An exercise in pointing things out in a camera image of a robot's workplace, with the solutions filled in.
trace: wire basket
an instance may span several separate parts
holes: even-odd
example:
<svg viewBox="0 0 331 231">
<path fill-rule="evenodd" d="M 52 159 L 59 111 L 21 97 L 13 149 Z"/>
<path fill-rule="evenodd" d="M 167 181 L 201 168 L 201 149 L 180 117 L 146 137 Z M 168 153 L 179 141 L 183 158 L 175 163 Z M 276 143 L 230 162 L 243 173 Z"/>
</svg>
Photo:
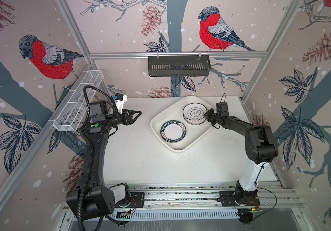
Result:
<svg viewBox="0 0 331 231">
<path fill-rule="evenodd" d="M 77 130 L 87 110 L 85 97 L 83 95 L 83 87 L 90 85 L 98 88 L 101 81 L 103 81 L 103 73 L 101 71 L 90 70 L 86 73 L 85 77 L 74 90 L 75 92 L 53 124 L 58 131 L 75 132 Z M 87 96 L 90 102 L 95 93 L 96 90 L 91 88 L 87 89 Z"/>
<path fill-rule="evenodd" d="M 152 77 L 207 76 L 211 63 L 208 55 L 149 56 L 147 69 Z"/>
</svg>

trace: white wire mesh basket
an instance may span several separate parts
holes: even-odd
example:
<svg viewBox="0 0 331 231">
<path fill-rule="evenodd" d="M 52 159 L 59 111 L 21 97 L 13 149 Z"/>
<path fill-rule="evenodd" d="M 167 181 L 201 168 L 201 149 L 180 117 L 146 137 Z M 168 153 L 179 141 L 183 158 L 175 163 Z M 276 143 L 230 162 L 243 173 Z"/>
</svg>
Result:
<svg viewBox="0 0 331 231">
<path fill-rule="evenodd" d="M 85 97 L 83 96 L 83 87 L 90 85 L 98 88 L 101 81 L 103 81 L 103 73 L 101 71 L 90 70 L 86 73 L 53 124 L 58 131 L 75 132 L 77 130 L 87 110 Z M 96 90 L 91 88 L 87 89 L 87 96 L 90 102 L 95 93 Z"/>
</svg>

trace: gray floor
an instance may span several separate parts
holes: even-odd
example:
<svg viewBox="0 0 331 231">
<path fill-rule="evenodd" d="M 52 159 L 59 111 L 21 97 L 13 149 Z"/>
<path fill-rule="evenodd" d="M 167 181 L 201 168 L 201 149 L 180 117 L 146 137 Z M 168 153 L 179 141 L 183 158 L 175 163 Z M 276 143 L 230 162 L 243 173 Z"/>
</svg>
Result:
<svg viewBox="0 0 331 231">
<path fill-rule="evenodd" d="M 86 230 L 94 230 L 97 221 L 85 221 Z M 275 208 L 254 220 L 251 225 L 243 225 L 237 219 L 200 219 L 167 221 L 131 221 L 125 227 L 117 227 L 104 221 L 100 231 L 300 231 L 290 208 Z M 77 221 L 73 221 L 69 231 L 79 231 Z"/>
</svg>

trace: white tray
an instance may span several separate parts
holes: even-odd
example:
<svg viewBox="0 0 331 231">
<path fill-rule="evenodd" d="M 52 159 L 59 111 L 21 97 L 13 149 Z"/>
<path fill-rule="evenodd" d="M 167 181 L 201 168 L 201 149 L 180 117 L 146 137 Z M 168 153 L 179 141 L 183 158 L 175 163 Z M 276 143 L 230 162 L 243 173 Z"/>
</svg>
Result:
<svg viewBox="0 0 331 231">
<path fill-rule="evenodd" d="M 208 121 L 205 121 L 200 125 L 192 125 L 184 119 L 182 110 L 186 105 L 191 103 L 203 104 L 207 108 L 207 110 L 212 108 L 212 106 L 204 100 L 199 99 L 196 96 L 190 95 L 181 99 L 177 103 L 169 106 L 167 109 L 156 115 L 150 122 L 150 127 L 155 133 L 155 135 L 158 137 L 158 139 L 173 152 L 179 153 L 185 151 L 212 128 L 212 125 Z M 167 142 L 160 135 L 160 128 L 165 122 L 170 120 L 180 121 L 186 127 L 185 138 L 176 143 Z"/>
</svg>

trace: red breast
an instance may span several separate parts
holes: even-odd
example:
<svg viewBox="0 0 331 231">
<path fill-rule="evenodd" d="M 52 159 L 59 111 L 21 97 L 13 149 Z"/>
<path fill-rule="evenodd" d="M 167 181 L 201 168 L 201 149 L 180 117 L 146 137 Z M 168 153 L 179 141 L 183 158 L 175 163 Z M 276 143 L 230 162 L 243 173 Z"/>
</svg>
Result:
<svg viewBox="0 0 331 231">
<path fill-rule="evenodd" d="M 46 49 L 40 40 L 32 45 L 32 50 L 34 58 L 29 58 L 29 60 L 41 73 L 43 73 L 43 75 L 50 79 L 64 79 L 73 69 L 73 60 L 57 66 L 44 63 L 42 59 L 46 55 Z"/>
<path fill-rule="evenodd" d="M 212 14 L 207 18 L 205 22 L 200 21 L 200 39 L 201 41 L 207 45 L 210 49 L 226 49 L 233 45 L 233 43 L 223 41 L 221 39 L 217 39 L 213 37 L 208 31 L 208 27 L 212 25 L 216 25 L 221 16 L 219 14 Z"/>
</svg>

